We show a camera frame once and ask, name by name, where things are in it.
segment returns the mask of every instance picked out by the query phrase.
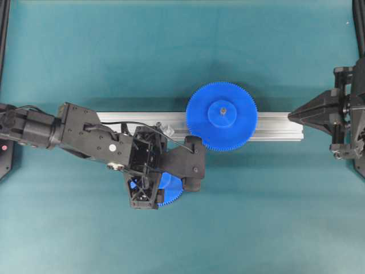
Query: large blue gear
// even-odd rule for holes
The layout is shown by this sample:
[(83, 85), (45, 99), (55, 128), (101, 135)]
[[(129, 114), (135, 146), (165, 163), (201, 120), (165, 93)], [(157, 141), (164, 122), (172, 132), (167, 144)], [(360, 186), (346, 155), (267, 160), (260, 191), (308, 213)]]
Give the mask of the large blue gear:
[(192, 135), (216, 151), (243, 146), (257, 125), (256, 104), (236, 84), (215, 82), (201, 87), (186, 108), (186, 123)]
[[(136, 184), (134, 182), (130, 182), (131, 188), (135, 188)], [(167, 204), (171, 204), (177, 198), (180, 197), (183, 190), (183, 183), (181, 179), (171, 175), (170, 173), (164, 172), (162, 174), (159, 189), (165, 190), (165, 199), (163, 203), (159, 203), (159, 207), (165, 206)]]

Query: black robotic arm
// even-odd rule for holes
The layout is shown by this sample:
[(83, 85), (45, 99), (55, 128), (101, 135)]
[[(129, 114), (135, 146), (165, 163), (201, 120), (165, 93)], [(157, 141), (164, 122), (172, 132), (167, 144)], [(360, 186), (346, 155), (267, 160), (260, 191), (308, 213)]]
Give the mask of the black robotic arm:
[(56, 146), (83, 159), (105, 163), (124, 173), (133, 208), (157, 209), (164, 201), (159, 189), (163, 172), (180, 179), (184, 190), (198, 191), (205, 174), (205, 147), (187, 136), (185, 144), (167, 150), (167, 137), (158, 126), (142, 124), (132, 136), (127, 122), (121, 133), (102, 124), (97, 113), (65, 103), (57, 117), (34, 106), (0, 104), (0, 139), (52, 149)]

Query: gear teeth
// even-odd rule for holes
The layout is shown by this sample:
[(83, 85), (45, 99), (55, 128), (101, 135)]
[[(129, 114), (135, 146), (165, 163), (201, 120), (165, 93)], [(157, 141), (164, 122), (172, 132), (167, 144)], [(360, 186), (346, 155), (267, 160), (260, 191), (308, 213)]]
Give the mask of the gear teeth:
[(159, 207), (163, 207), (163, 206), (167, 206), (168, 204), (172, 204), (173, 202), (175, 202), (180, 196), (181, 194), (183, 194), (184, 191), (181, 191), (176, 197), (174, 197), (172, 200), (167, 201), (167, 202), (163, 202), (163, 203), (159, 203)]
[[(204, 86), (202, 86), (202, 87), (200, 87), (191, 97), (190, 97), (190, 99), (189, 99), (189, 102), (188, 102), (188, 104), (187, 104), (187, 107), (186, 107), (186, 112), (188, 111), (188, 109), (189, 108), (191, 108), (192, 106), (192, 102), (194, 102), (194, 98), (197, 96), (197, 94), (203, 89), (203, 88), (207, 88), (207, 87), (209, 87), (209, 86), (218, 86), (218, 85), (220, 85), (220, 84), (228, 84), (228, 85), (231, 85), (231, 86), (236, 86), (237, 88), (239, 88), (240, 90), (243, 90), (247, 95), (248, 95), (248, 98), (250, 99), (250, 102), (252, 103), (252, 105), (254, 106), (254, 109), (255, 109), (255, 111), (256, 111), (256, 120), (255, 120), (255, 125), (254, 125), (254, 130), (256, 129), (256, 127), (257, 127), (257, 122), (258, 122), (258, 119), (257, 119), (257, 105), (256, 105), (256, 103), (255, 103), (255, 101), (254, 101), (254, 99), (252, 98), (252, 96), (244, 89), (244, 88), (242, 88), (242, 87), (240, 87), (240, 86), (238, 86), (238, 85), (236, 85), (236, 84), (234, 84), (234, 83), (229, 83), (229, 82), (224, 82), (224, 81), (222, 81), (222, 82), (213, 82), (213, 83), (208, 83), (208, 84), (206, 84), (206, 85), (204, 85)], [(189, 130), (189, 132), (192, 132), (192, 125), (190, 124), (190, 122), (192, 122), (192, 121), (190, 121), (189, 119), (188, 119), (188, 117), (186, 118), (186, 125), (187, 125), (187, 128), (188, 128), (188, 130)], [(205, 145), (205, 147), (206, 148), (208, 148), (209, 150), (213, 150), (213, 151), (221, 151), (221, 152), (223, 152), (223, 151), (230, 151), (230, 150), (236, 150), (236, 149), (238, 149), (238, 148), (240, 148), (240, 147), (242, 147), (247, 141), (248, 141), (248, 139), (247, 140), (244, 140), (244, 141), (242, 141), (242, 142), (238, 142), (236, 145), (234, 145), (234, 146), (227, 146), (227, 147), (224, 147), (224, 146), (222, 146), (222, 147), (216, 147), (216, 146), (213, 146), (213, 145), (210, 145), (209, 143), (207, 143), (205, 140), (204, 140), (204, 136), (201, 136), (201, 134), (199, 134), (199, 133), (193, 133), (193, 134), (195, 134), (196, 136), (198, 136), (198, 137), (200, 137), (201, 139), (202, 139), (202, 143), (203, 143), (203, 145)]]

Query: bolt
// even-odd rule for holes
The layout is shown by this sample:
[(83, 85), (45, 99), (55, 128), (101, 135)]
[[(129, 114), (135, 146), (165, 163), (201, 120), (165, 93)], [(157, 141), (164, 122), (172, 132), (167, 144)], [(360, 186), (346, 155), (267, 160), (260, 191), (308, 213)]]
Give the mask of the bolt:
[(226, 113), (227, 113), (227, 109), (225, 107), (222, 107), (221, 110), (220, 110), (220, 114), (222, 116), (224, 116), (224, 115), (226, 115)]

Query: screw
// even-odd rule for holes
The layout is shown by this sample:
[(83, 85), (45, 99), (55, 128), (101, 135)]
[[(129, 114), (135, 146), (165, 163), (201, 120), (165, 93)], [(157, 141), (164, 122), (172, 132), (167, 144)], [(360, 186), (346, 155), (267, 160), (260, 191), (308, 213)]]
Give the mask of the screw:
[(220, 110), (220, 114), (224, 116), (227, 113), (227, 109), (225, 107), (222, 107)]
[(110, 150), (111, 152), (116, 151), (116, 145), (111, 144), (111, 145), (109, 146), (109, 150)]

